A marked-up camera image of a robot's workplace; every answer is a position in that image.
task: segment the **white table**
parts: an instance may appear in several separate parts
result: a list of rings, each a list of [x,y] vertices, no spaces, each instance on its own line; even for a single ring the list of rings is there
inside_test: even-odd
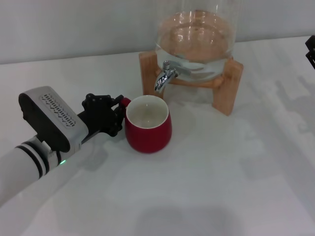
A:
[[[314,236],[315,71],[307,37],[237,43],[234,111],[207,89],[168,85],[162,151],[99,134],[0,209],[4,236]],[[35,132],[18,95],[49,85],[73,108],[87,93],[142,93],[138,54],[0,66],[0,154]]]

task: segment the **metal spigot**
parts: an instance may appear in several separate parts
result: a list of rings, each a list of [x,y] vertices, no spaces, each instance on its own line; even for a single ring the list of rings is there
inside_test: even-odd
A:
[[[157,77],[154,90],[157,92],[162,92],[165,85],[176,77],[178,77],[176,69],[171,68],[171,64],[168,60],[164,61],[162,72]]]

